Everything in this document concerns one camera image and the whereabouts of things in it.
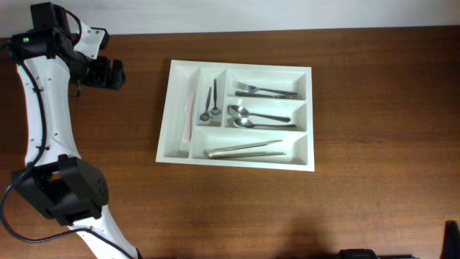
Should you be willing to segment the pink plastic knife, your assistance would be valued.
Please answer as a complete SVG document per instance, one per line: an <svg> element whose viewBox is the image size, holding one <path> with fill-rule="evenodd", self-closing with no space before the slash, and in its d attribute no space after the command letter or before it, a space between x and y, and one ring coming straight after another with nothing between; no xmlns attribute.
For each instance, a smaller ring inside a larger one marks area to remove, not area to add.
<svg viewBox="0 0 460 259"><path fill-rule="evenodd" d="M193 105L195 101L195 91L191 91L184 104L185 124L183 129L183 142L190 142L192 131Z"/></svg>

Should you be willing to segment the small teaspoon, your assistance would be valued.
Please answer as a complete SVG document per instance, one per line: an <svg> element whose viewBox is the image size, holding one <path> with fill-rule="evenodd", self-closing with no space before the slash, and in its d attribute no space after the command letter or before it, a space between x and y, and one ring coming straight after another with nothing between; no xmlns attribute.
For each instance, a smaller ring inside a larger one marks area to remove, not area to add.
<svg viewBox="0 0 460 259"><path fill-rule="evenodd" d="M206 96L206 105L205 105L205 111L204 113L202 113L200 115L200 120L205 122L205 121L208 121L211 116L209 114L209 106L210 106L210 102L211 102L211 93L212 93L212 88L210 87L208 89L208 93L207 93L207 96Z"/></svg>
<svg viewBox="0 0 460 259"><path fill-rule="evenodd" d="M221 110L217 106L218 94L217 94L217 79L213 80L213 108L211 110L212 115L219 115Z"/></svg>

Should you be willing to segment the metal tongs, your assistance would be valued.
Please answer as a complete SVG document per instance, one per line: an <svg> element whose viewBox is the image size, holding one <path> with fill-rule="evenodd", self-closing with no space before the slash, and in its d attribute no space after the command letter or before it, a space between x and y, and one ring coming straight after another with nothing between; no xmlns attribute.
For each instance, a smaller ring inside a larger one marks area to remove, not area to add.
<svg viewBox="0 0 460 259"><path fill-rule="evenodd" d="M273 145L281 143L282 140L269 140L264 142L256 142L245 145L237 145L232 147L222 147L212 150L205 150L203 153L209 159L230 159L230 158L250 158L250 157L264 157L264 156L278 156L286 155L286 152L283 151L252 151L252 149L258 147L264 147L268 145Z"/></svg>

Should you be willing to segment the metal fork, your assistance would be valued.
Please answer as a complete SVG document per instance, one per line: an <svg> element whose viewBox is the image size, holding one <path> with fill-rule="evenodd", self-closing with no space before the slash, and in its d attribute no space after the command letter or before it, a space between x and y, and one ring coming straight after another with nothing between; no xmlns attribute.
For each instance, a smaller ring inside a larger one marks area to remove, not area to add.
<svg viewBox="0 0 460 259"><path fill-rule="evenodd" d="M292 91L281 91L281 90L274 90L274 89L269 89L269 88L260 88L256 86L252 86L249 84L245 84L242 82L238 82L236 84L237 88L241 89L242 91L246 91L249 93L257 93L258 91L266 91L274 94L280 94L280 95L286 95L286 96L297 96L297 92L292 92Z"/></svg>
<svg viewBox="0 0 460 259"><path fill-rule="evenodd" d="M235 96L241 97L254 97L254 98L266 98L266 99L296 99L296 95L268 95L268 94L255 94L245 91L235 91Z"/></svg>

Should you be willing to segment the large metal spoon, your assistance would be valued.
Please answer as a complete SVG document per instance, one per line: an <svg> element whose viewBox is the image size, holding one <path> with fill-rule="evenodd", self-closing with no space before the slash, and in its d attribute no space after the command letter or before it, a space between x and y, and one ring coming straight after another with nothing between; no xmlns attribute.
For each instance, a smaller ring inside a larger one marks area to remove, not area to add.
<svg viewBox="0 0 460 259"><path fill-rule="evenodd" d="M241 119L246 119L250 116L256 116L256 117L261 117L265 119L272 119L275 121L279 122L290 122L289 117L278 117L278 116L272 116L272 115L266 115L266 114L256 114L256 113L250 113L246 108L232 104L227 106L227 112L235 117L235 118L241 118Z"/></svg>
<svg viewBox="0 0 460 259"><path fill-rule="evenodd" d="M228 125L247 129L293 130L295 124L255 124L248 119L227 119Z"/></svg>

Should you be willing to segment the white plastic cutlery tray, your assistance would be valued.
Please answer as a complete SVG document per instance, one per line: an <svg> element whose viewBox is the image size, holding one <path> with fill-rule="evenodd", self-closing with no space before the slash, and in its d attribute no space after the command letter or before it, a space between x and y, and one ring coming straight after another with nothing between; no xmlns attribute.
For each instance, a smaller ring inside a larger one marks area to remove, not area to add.
<svg viewBox="0 0 460 259"><path fill-rule="evenodd" d="M172 60L156 160L313 172L312 75Z"/></svg>

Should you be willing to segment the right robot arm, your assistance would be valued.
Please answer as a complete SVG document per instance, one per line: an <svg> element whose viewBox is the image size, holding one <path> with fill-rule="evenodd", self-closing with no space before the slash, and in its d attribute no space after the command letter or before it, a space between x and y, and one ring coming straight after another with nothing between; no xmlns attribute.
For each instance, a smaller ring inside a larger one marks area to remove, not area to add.
<svg viewBox="0 0 460 259"><path fill-rule="evenodd" d="M372 249L340 250L338 259L418 259L409 253L378 254ZM448 220L444 225L443 245L440 259L459 259L459 225L457 221Z"/></svg>

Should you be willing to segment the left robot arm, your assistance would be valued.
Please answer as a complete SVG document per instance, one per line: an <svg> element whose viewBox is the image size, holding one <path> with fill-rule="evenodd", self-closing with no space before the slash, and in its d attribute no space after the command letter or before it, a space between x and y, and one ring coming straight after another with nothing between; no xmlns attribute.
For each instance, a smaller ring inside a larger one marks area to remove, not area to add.
<svg viewBox="0 0 460 259"><path fill-rule="evenodd" d="M109 211L109 189L100 169L82 160L73 137L69 87L118 90L123 63L99 55L109 42L103 28L79 22L50 2L30 8L33 28L8 43L17 63L27 109L28 145L23 170L12 174L17 191L44 218L79 235L97 258L139 258Z"/></svg>

